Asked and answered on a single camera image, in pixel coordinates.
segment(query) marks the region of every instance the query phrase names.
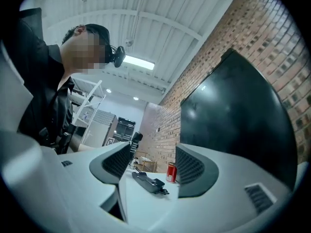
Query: red can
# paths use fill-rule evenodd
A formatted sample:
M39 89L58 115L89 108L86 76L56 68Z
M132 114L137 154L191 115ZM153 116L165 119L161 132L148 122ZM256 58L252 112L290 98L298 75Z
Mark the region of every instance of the red can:
M170 161L169 166L167 168L166 180L171 183L175 183L177 174L177 168L175 166L175 162Z

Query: recessed light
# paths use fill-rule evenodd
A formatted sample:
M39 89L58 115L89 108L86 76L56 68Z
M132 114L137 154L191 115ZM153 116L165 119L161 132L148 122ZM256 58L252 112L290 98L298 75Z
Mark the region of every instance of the recessed light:
M154 63L151 63L151 62L145 61L145 60L141 60L141 59L138 59L138 58L135 58L132 56L128 56L128 55L125 57L123 62L134 64L136 66L147 68L149 70L153 70L155 67Z

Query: black shirt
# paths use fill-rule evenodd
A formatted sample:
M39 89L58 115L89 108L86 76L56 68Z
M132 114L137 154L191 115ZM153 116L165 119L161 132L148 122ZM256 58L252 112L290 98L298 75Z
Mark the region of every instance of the black shirt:
M25 87L34 97L23 115L19 131L40 142L39 132L47 128L52 143L72 121L68 89L72 92L74 83L69 78L57 91L64 74L57 45L47 46L21 19L12 32L4 38L4 45Z

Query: white wall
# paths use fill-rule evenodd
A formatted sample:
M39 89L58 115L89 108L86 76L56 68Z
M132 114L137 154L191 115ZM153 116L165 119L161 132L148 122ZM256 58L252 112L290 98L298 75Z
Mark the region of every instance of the white wall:
M96 102L98 98L94 97L92 102ZM115 114L118 118L123 117L136 123L134 132L139 131L146 102L142 100L134 100L132 97L121 94L119 92L107 93L99 109L102 111Z

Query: brick wall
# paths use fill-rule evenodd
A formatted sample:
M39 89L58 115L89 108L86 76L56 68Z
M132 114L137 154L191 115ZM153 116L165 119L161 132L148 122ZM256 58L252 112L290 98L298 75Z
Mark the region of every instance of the brick wall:
M139 149L166 172L175 160L180 135L180 101L199 84L233 47L273 85L295 131L298 162L307 159L311 138L309 53L291 16L279 0L234 0L210 37L160 105L148 104Z

